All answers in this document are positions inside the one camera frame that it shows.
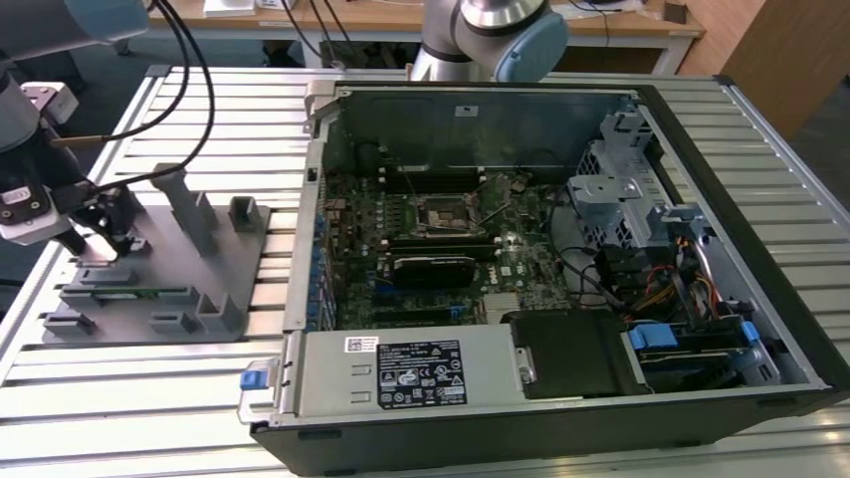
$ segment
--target aluminum table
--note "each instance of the aluminum table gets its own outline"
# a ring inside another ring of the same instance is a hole
[[[291,476],[254,443],[236,419],[239,373],[280,348],[290,252],[308,137],[303,94],[338,72],[214,69],[218,124],[190,165],[191,189],[216,204],[254,195],[274,208],[256,279],[247,340],[236,344],[59,348],[42,343],[39,314],[59,303],[55,286],[74,264],[47,246],[0,325],[0,476]],[[354,80],[401,80],[402,72],[359,71]],[[710,78],[554,75],[549,82],[651,83],[686,126],[809,308],[850,357],[850,216],[735,87]],[[171,102],[180,69],[148,77],[118,131],[152,118]],[[138,138],[110,144],[91,177],[103,183],[182,159],[206,119],[198,71],[178,111]],[[685,199],[682,176],[667,163]],[[164,204],[150,183],[146,204]],[[745,430],[714,445],[642,450],[409,471],[382,476],[714,478],[845,476],[850,469],[850,409],[840,404]]]

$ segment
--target workbench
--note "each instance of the workbench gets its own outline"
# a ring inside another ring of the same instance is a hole
[[[423,29],[423,7],[399,5],[377,0],[331,0],[340,22],[354,41],[415,42],[419,43]],[[203,0],[171,0],[171,3],[192,29],[192,35],[207,39],[251,40],[299,40],[284,11],[258,9],[256,14],[246,17],[203,17]],[[567,0],[554,0],[554,4],[566,4]],[[659,11],[663,0],[651,0],[650,8]],[[335,40],[343,40],[334,17],[323,1],[316,1],[320,16]],[[323,40],[316,15],[308,0],[300,0],[292,8],[298,22],[311,45]],[[168,38],[168,30],[162,17],[151,15],[148,36]],[[599,16],[570,20],[570,47],[642,48],[662,50],[653,73],[674,75],[691,47],[691,43],[703,33],[703,27],[690,17],[689,23],[655,20],[638,13],[609,14],[610,39],[606,36],[605,19]],[[322,59],[304,49],[308,68],[322,68]]]
[[[180,69],[144,78],[116,131],[171,102]],[[235,344],[56,347],[43,343],[40,313],[59,303],[55,286],[75,270],[50,244],[0,325],[0,467],[4,478],[292,476],[239,423],[239,373],[280,351],[290,254],[308,135],[306,84],[331,71],[214,69],[218,123],[188,166],[187,184],[215,204],[252,195],[274,208],[246,340]],[[359,71],[352,80],[402,80]],[[735,87],[711,78],[553,75],[547,82],[654,84],[739,205],[821,325],[850,357],[850,216]],[[111,143],[91,173],[98,183],[180,160],[206,119],[203,77],[164,124]],[[681,195],[683,177],[666,167]],[[144,204],[164,204],[148,182]],[[717,444],[389,474],[391,477],[844,476],[850,413],[834,406],[745,430]]]

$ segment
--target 3d-printed holder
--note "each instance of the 3d-printed holder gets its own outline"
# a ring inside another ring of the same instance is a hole
[[[140,212],[143,247],[107,267],[82,267],[63,287],[59,311],[46,316],[46,344],[242,338],[271,211],[246,196],[212,207],[183,177],[152,181],[171,207]]]

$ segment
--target red cable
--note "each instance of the red cable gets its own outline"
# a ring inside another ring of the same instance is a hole
[[[653,271],[650,271],[650,275],[647,276],[647,290],[645,291],[646,296],[649,296],[653,292],[653,279],[655,279],[655,274],[673,268],[674,266],[658,266],[653,269]]]

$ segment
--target power supply label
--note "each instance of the power supply label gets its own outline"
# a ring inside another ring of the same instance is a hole
[[[381,344],[378,390],[385,410],[465,405],[459,341]]]

